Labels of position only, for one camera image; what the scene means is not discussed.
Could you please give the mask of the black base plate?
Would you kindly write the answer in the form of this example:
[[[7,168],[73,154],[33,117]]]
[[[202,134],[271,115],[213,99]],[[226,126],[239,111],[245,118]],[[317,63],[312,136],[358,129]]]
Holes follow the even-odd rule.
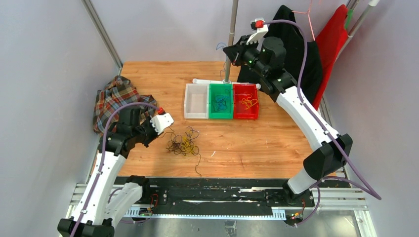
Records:
[[[314,207],[312,192],[291,199],[285,179],[150,177],[145,196],[136,201],[154,214],[268,216],[273,207],[301,211]]]

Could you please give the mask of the aluminium frame rail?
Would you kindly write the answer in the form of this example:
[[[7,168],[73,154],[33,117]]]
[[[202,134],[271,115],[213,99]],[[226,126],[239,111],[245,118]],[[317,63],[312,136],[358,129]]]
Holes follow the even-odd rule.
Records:
[[[109,185],[77,184],[68,215],[60,221],[62,236],[111,237],[119,222],[153,218],[280,221],[298,227],[322,213],[353,213],[360,235],[376,231],[362,190],[339,181],[289,200],[282,180],[141,178]]]

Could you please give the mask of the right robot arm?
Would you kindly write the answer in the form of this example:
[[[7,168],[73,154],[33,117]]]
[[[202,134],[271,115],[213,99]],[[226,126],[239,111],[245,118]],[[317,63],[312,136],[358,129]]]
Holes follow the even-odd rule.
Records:
[[[302,200],[302,193],[346,164],[353,140],[328,125],[297,87],[297,80],[286,71],[286,49],[281,39],[267,37],[260,50],[247,43],[250,36],[223,49],[234,66],[247,66],[257,74],[262,91],[282,107],[305,135],[312,149],[303,169],[283,186],[283,201],[290,206]]]

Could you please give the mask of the black t-shirt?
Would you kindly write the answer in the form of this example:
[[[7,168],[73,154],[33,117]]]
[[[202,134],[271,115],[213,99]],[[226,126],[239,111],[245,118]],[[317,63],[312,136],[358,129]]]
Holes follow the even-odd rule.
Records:
[[[279,7],[273,20],[284,19],[296,22],[292,10],[285,5]],[[303,38],[298,28],[286,23],[276,23],[269,26],[266,37],[277,37],[283,41],[286,49],[285,69],[298,79],[303,60]],[[315,97],[323,80],[323,67],[321,63],[318,45],[315,41],[307,43],[307,57],[301,79],[301,89],[308,101],[315,106]],[[242,66],[237,82],[258,83],[258,75],[252,72],[248,66]]]

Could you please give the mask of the plaid flannel shirt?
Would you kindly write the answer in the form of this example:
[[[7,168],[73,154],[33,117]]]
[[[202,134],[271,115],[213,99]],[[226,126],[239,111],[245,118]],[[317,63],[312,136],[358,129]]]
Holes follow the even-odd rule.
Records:
[[[158,107],[158,102],[151,94],[141,95],[129,79],[115,76],[102,90],[98,90],[96,93],[92,120],[93,132],[102,135],[110,115],[119,107],[134,102],[153,105],[152,108],[144,105],[139,106],[145,111],[140,116],[141,119],[148,115],[153,116]]]

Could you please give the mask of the red garment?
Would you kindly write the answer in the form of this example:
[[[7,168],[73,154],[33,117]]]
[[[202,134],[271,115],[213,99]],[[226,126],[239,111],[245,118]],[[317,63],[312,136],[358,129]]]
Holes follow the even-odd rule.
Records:
[[[340,5],[316,38],[323,69],[323,79],[312,102],[316,110],[319,109],[338,53],[347,40],[347,32],[344,27],[347,13],[347,7],[344,4]]]

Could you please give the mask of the green plastic bin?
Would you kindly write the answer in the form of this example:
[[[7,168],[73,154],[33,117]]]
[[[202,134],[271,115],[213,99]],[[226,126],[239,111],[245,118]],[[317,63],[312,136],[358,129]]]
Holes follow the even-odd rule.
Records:
[[[233,119],[232,84],[209,85],[209,119]]]

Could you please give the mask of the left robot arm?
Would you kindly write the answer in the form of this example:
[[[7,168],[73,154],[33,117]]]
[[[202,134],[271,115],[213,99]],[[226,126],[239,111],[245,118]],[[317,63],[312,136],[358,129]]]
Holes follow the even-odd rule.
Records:
[[[136,144],[145,147],[157,139],[174,119],[162,108],[154,116],[141,119],[144,110],[124,107],[117,122],[108,125],[99,143],[93,176],[70,218],[59,221],[57,230],[63,237],[112,237],[125,213],[138,202],[151,199],[149,179],[130,176],[122,189],[110,198],[115,179],[128,154]]]

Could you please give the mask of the white stand base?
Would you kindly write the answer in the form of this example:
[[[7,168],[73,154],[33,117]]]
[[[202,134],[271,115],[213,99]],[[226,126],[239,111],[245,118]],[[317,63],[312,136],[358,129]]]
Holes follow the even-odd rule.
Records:
[[[248,82],[225,82],[224,80],[192,79],[194,84],[251,84]]]

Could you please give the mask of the red plastic bin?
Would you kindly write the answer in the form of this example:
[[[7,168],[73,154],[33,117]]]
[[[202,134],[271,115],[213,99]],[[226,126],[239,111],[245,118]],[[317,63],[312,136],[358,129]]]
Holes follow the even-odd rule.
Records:
[[[254,84],[233,84],[233,119],[258,119],[258,90]]]

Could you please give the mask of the pink clothes hanger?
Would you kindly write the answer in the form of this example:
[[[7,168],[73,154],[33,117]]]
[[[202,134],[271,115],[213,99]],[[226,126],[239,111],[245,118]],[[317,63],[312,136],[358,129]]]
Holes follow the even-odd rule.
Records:
[[[312,24],[311,15],[310,15],[311,9],[312,9],[312,5],[313,5],[313,0],[310,0],[309,7],[308,7],[308,9],[305,12],[292,10],[292,13],[294,13],[294,14],[302,14],[302,15],[306,15],[307,16],[307,20],[308,20],[308,24],[309,24],[309,28],[310,28],[310,33],[311,33],[311,36],[312,36],[313,41],[315,41],[316,38],[315,38],[313,24]]]

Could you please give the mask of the white garment rack pole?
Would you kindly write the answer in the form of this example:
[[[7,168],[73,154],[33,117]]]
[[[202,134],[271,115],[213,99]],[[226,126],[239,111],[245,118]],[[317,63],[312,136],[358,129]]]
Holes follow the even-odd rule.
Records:
[[[349,0],[346,4],[346,7],[347,7],[347,9],[353,9],[353,11],[354,11],[356,6],[359,4],[359,2],[360,2],[359,0]],[[347,39],[346,39],[345,43],[343,44],[343,46],[341,47],[341,49],[340,49],[340,51],[337,55],[337,58],[339,58],[339,56],[342,54],[344,49],[351,42],[352,38],[357,33],[357,31],[359,30],[361,25],[364,23],[365,19],[369,15],[369,13],[372,11],[373,8],[375,8],[378,5],[379,2],[380,2],[380,0],[369,0],[368,1],[368,4],[366,5],[365,9],[363,10],[363,12],[359,16],[359,18],[356,20],[356,22],[354,23],[352,28],[347,32]]]

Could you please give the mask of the green clothes hanger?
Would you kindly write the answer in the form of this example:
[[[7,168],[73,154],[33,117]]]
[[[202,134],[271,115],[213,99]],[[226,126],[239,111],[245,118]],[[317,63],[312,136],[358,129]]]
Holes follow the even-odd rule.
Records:
[[[351,21],[352,15],[353,15],[353,9],[348,9],[348,11],[347,11],[347,15],[346,15],[346,19],[345,19],[345,22],[344,22],[344,28],[345,28],[346,30],[347,30],[347,28],[348,28],[348,26],[349,26],[349,24],[350,24],[350,21]]]

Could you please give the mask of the white plastic bin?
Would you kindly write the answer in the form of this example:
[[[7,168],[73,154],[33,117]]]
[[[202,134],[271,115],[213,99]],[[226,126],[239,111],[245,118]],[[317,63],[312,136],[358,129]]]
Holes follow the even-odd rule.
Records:
[[[184,96],[185,119],[209,118],[209,85],[188,83]]]

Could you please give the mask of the metal stand pole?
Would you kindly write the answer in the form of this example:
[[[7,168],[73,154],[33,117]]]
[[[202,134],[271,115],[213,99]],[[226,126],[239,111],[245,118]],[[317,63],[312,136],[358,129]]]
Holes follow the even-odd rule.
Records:
[[[229,27],[229,37],[228,37],[228,46],[233,45],[234,36],[235,36],[235,27],[236,27],[236,20],[237,20],[237,12],[238,12],[238,0],[232,1],[232,11],[231,11],[231,19],[230,19],[230,27]],[[230,83],[230,68],[231,68],[231,61],[227,57],[226,58],[226,65],[225,65],[225,76],[224,76],[224,83]]]

